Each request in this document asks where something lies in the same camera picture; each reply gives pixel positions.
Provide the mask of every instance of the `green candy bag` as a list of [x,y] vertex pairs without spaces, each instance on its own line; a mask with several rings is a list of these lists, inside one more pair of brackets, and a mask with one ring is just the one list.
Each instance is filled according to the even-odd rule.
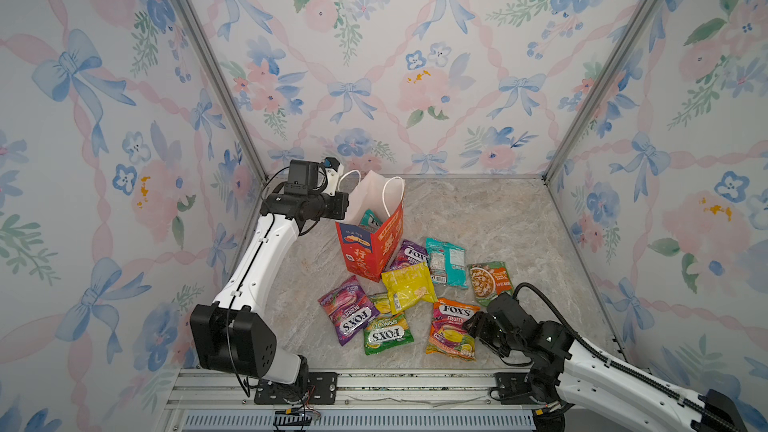
[[413,342],[413,335],[403,312],[371,321],[362,336],[365,340],[366,355],[378,354],[382,350]]

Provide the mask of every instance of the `black mounting plate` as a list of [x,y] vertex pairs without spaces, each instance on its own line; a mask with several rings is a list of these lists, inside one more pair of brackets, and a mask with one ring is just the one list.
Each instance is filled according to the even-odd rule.
[[497,372],[496,391],[502,405],[531,405],[536,404],[530,398],[531,387],[525,381],[528,372]]
[[[307,390],[312,392],[309,404],[333,405],[336,402],[336,372],[310,372]],[[287,390],[286,386],[270,385],[266,380],[259,380],[255,389],[254,403],[256,405],[292,405],[300,403],[296,394]]]

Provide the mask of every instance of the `snack package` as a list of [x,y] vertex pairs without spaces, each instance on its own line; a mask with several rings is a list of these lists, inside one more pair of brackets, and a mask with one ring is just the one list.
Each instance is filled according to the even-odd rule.
[[408,267],[409,265],[427,262],[427,249],[415,242],[403,239],[395,260],[389,265],[389,270]]
[[373,306],[376,307],[377,311],[379,311],[379,317],[392,316],[392,306],[389,305],[389,295],[387,295],[386,292],[369,295],[368,298],[371,299]]
[[371,321],[363,332],[363,338],[366,355],[378,354],[382,350],[413,342],[413,335],[403,312]]
[[373,210],[370,208],[366,210],[366,213],[362,215],[362,220],[360,220],[360,227],[364,228],[371,234],[379,230],[379,227],[382,226],[382,221],[380,218],[376,216],[376,214],[373,213]]
[[468,265],[472,288],[480,305],[488,305],[502,292],[512,290],[512,281],[504,262],[485,262]]
[[440,298],[432,309],[432,329],[427,353],[441,352],[451,357],[475,360],[475,339],[462,328],[480,307]]
[[427,253],[429,271],[434,283],[468,288],[464,248],[428,238]]
[[382,273],[392,313],[397,314],[415,305],[419,300],[437,300],[435,286],[429,278],[429,267],[424,262],[406,268]]
[[362,291],[354,275],[317,301],[336,327],[336,335],[341,345],[349,342],[371,320],[379,317],[379,311]]

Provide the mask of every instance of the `wall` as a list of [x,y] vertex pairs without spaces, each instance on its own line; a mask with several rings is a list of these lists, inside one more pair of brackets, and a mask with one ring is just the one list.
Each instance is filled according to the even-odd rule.
[[152,430],[253,176],[168,0],[0,10],[0,430]]
[[191,0],[262,162],[541,173],[638,0]]
[[768,430],[766,0],[666,0],[637,48],[552,192],[630,359]]

